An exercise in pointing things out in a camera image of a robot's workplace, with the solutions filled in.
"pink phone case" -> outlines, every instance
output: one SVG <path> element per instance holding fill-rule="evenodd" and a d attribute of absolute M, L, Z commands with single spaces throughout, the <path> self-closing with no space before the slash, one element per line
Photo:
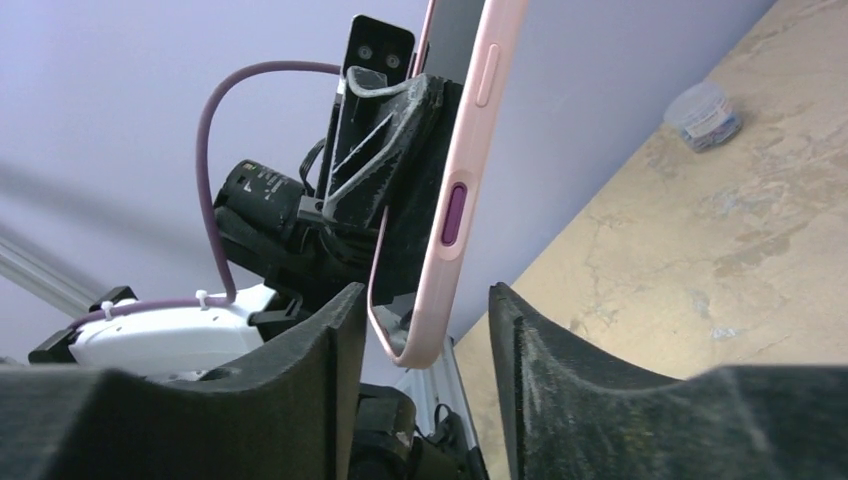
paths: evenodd
<path fill-rule="evenodd" d="M 398 366 L 427 368 L 442 353 L 477 193 L 527 2 L 486 0 L 483 7 L 448 150 L 409 335 L 403 351 L 399 353 L 392 348 L 388 332 L 380 324 L 371 299 L 389 209 L 386 208 L 383 214 L 368 284 L 368 317 L 386 354 Z M 423 65 L 435 3 L 436 0 L 430 0 L 427 7 L 413 75 L 420 73 Z"/>

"small plastic jar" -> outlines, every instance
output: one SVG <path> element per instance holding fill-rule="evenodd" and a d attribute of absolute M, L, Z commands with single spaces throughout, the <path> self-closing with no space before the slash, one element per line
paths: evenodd
<path fill-rule="evenodd" d="M 728 141 L 742 128 L 724 91 L 709 80 L 686 90 L 671 102 L 663 119 L 696 152 Z"/>

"table surface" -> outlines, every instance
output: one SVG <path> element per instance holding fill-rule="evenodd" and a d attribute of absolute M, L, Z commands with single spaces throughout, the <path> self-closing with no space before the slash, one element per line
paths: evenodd
<path fill-rule="evenodd" d="M 695 154 L 661 127 L 515 282 L 540 312 L 679 378 L 848 363 L 848 0 L 780 0 L 713 70 L 745 125 Z M 456 349 L 506 479 L 488 321 Z"/>

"purple button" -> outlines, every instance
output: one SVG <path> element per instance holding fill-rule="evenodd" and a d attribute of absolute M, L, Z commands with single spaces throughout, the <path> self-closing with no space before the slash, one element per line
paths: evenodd
<path fill-rule="evenodd" d="M 442 244 L 445 246 L 453 245 L 459 237 L 459 225 L 462 222 L 466 196 L 468 196 L 468 188 L 464 183 L 457 183 L 451 189 L 448 213 L 445 216 L 445 226 L 442 228 Z"/>

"black phone holder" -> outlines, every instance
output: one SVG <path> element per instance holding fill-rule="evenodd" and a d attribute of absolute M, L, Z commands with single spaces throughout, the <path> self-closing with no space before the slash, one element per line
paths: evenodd
<path fill-rule="evenodd" d="M 394 268 L 380 281 L 417 286 L 421 264 L 410 259 L 427 247 L 431 224 L 421 219 L 435 215 L 462 86 L 427 74 L 391 78 L 350 66 L 301 180 L 245 160 L 215 201 L 227 258 L 297 297 L 303 318 L 351 282 L 367 283 L 386 206 L 391 241 L 381 260 Z M 306 177 L 322 150 L 313 188 Z"/>

